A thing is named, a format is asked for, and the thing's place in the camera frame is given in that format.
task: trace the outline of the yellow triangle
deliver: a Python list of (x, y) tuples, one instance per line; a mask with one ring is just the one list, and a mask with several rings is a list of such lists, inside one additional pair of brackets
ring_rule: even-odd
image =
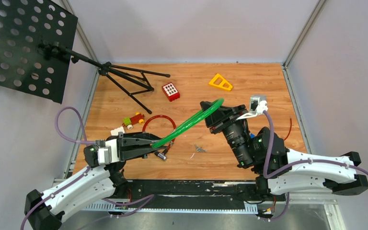
[[(220, 79), (221, 82), (219, 84), (215, 84), (215, 82)], [(231, 91), (233, 86), (225, 80), (219, 73), (215, 75), (215, 77), (208, 83), (210, 86), (217, 87), (218, 89)]]

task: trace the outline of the white wall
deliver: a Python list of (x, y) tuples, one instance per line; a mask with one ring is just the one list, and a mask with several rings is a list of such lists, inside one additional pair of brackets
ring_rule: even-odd
[[(78, 37), (74, 50), (88, 55)], [(64, 106), (83, 110), (94, 73), (86, 63), (71, 64), (63, 104), (0, 87), (0, 230), (19, 229), (26, 194), (63, 176), (73, 145), (57, 135), (54, 116)], [(60, 120), (63, 132), (75, 137), (76, 116), (65, 112)]]
[(100, 61), (282, 62), (317, 0), (69, 0)]
[[(368, 169), (368, 1), (328, 1), (290, 72), (313, 153), (356, 150)], [(368, 229), (368, 190), (338, 201), (347, 229)]]

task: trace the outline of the red block with white dots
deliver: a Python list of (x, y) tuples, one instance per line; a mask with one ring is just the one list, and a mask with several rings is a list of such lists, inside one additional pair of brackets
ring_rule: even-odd
[(166, 85), (163, 85), (161, 88), (163, 89), (163, 92), (166, 95), (166, 97), (169, 99), (169, 101), (172, 102), (175, 99), (180, 98), (180, 93), (175, 88), (175, 86), (173, 85), (173, 83), (170, 82), (170, 83), (168, 83)]

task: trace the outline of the wooden tabletop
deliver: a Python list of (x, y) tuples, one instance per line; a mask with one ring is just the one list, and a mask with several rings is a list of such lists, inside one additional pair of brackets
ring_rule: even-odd
[[(147, 75), (154, 87), (154, 92), (137, 94), (136, 97), (145, 104), (153, 114), (149, 115), (137, 103), (106, 77), (100, 77), (91, 110), (86, 124), (88, 140), (106, 139), (110, 130), (122, 125), (124, 117), (132, 117), (136, 112), (145, 115), (145, 120), (154, 115), (167, 115), (180, 125), (198, 112), (201, 101), (214, 101), (224, 98), (224, 106), (245, 104), (248, 108), (250, 96), (264, 94), (267, 96), (269, 113), (273, 119), (275, 132), (284, 138), (290, 127), (292, 130), (285, 141), (288, 148), (305, 152), (301, 132), (295, 117), (293, 105), (279, 64), (134, 64), (127, 67), (169, 73), (170, 78)], [(217, 74), (221, 74), (233, 85), (230, 92), (208, 85)], [(142, 90), (119, 77), (114, 77), (130, 92)], [(161, 87), (173, 82), (181, 97), (169, 102)], [(257, 134), (268, 126), (264, 115), (249, 118), (249, 130)], [(136, 124), (127, 132), (140, 132), (143, 125)], [(166, 119), (150, 122), (146, 131), (159, 137), (165, 137), (172, 131), (172, 125)], [(207, 152), (196, 152), (198, 145)], [(86, 166), (83, 148), (79, 150), (74, 171)], [(254, 179), (256, 175), (250, 169), (239, 169), (222, 133), (210, 134), (202, 121), (184, 132), (176, 140), (167, 154), (167, 161), (162, 161), (154, 154), (147, 159), (134, 159), (126, 163), (127, 179)]]

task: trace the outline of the green tube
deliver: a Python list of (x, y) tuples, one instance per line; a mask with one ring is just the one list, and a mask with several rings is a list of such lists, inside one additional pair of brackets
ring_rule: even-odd
[(152, 148), (158, 148), (158, 147), (164, 145), (165, 143), (167, 143), (167, 142), (171, 141), (172, 139), (176, 138), (177, 136), (179, 136), (183, 132), (187, 131), (189, 128), (195, 126), (198, 122), (204, 120), (207, 116), (209, 116), (213, 112), (215, 112), (215, 110), (217, 110), (223, 104), (223, 101), (224, 101), (223, 98), (219, 98), (219, 99), (215, 100), (212, 103), (212, 106), (209, 107), (207, 110), (205, 110), (205, 111), (202, 111), (202, 110), (198, 111), (192, 117), (190, 117), (189, 119), (187, 119), (186, 121), (184, 121), (181, 125), (179, 125), (175, 129), (175, 131), (173, 131), (172, 133), (170, 133), (165, 138), (163, 138), (163, 139), (157, 141), (156, 143), (154, 143), (152, 145)]

